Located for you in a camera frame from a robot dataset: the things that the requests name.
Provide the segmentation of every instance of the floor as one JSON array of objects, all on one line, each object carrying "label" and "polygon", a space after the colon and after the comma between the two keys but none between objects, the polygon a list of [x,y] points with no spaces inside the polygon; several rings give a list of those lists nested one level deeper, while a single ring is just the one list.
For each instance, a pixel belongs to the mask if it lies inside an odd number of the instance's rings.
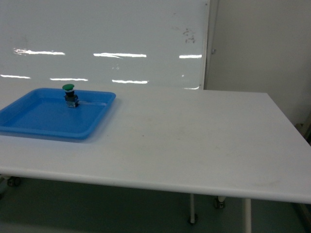
[{"label": "floor", "polygon": [[[242,201],[196,195],[199,220],[187,223],[189,195],[131,188],[23,179],[0,185],[1,233],[241,233]],[[252,200],[253,233],[304,233],[292,204]]]}]

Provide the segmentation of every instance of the white table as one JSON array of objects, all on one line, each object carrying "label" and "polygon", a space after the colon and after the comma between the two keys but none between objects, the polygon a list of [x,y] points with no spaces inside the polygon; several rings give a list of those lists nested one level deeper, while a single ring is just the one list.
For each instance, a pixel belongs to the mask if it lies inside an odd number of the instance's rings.
[{"label": "white table", "polygon": [[[39,87],[1,81],[0,108]],[[1,135],[0,174],[311,203],[311,148],[267,94],[76,89],[117,94],[94,134],[79,142]]]}]

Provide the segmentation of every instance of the tray rim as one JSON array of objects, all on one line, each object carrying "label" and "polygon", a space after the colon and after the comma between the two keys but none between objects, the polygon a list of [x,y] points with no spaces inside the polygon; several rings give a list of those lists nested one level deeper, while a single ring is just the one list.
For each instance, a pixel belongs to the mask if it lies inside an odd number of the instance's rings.
[{"label": "tray rim", "polygon": [[[58,89],[58,88],[46,88],[46,87],[34,89],[34,90],[28,92],[27,94],[23,95],[22,97],[18,98],[14,102],[10,103],[6,107],[2,108],[0,110],[0,113],[7,111],[8,109],[10,109],[10,107],[12,107],[15,104],[17,104],[21,101],[24,101],[24,99],[26,97],[30,97],[34,93],[39,92],[39,91],[44,91],[44,90],[49,90],[49,91],[52,90],[52,91],[58,91],[58,92],[62,91],[61,89]],[[106,106],[99,112],[99,114],[96,115],[96,117],[94,118],[94,120],[92,121],[90,126],[85,131],[83,131],[81,133],[70,133],[70,132],[67,133],[67,132],[51,131],[51,130],[38,130],[38,129],[29,129],[29,128],[0,126],[0,133],[2,133],[2,132],[3,133],[10,133],[10,134],[16,133],[17,134],[16,136],[19,136],[18,134],[21,134],[25,137],[27,137],[27,135],[29,137],[32,137],[34,135],[38,135],[38,136],[44,136],[44,137],[47,136],[47,137],[52,137],[52,138],[86,139],[96,129],[96,126],[98,125],[100,120],[104,117],[104,115],[106,114],[106,112],[110,108],[112,102],[116,98],[116,94],[113,92],[106,92],[106,91],[90,91],[90,90],[75,90],[75,91],[92,92],[92,93],[97,93],[97,94],[110,95],[110,98],[106,103]]]}]

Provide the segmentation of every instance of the plastic tray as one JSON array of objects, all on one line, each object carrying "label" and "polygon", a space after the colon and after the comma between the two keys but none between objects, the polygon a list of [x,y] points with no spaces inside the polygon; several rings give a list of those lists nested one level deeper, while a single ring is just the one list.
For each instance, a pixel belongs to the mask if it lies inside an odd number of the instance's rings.
[{"label": "plastic tray", "polygon": [[116,97],[112,92],[75,90],[80,105],[68,108],[62,89],[36,89],[0,111],[0,132],[85,139]]}]

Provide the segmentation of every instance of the caster wheel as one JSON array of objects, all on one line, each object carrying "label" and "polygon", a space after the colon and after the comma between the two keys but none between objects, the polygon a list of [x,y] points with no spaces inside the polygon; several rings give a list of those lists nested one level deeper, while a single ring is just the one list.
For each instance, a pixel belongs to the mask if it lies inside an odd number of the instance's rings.
[{"label": "caster wheel", "polygon": [[192,222],[190,222],[190,220],[191,220],[191,217],[189,217],[189,219],[188,219],[188,223],[190,224],[190,225],[194,225],[194,224],[196,224],[196,222],[198,221],[198,215],[197,214],[195,214],[194,215],[194,223],[192,223]]},{"label": "caster wheel", "polygon": [[17,187],[21,183],[20,177],[12,176],[10,179],[8,179],[7,185],[10,187]]},{"label": "caster wheel", "polygon": [[219,201],[218,198],[214,199],[214,207],[215,209],[224,209],[225,208],[225,202],[224,201]]}]

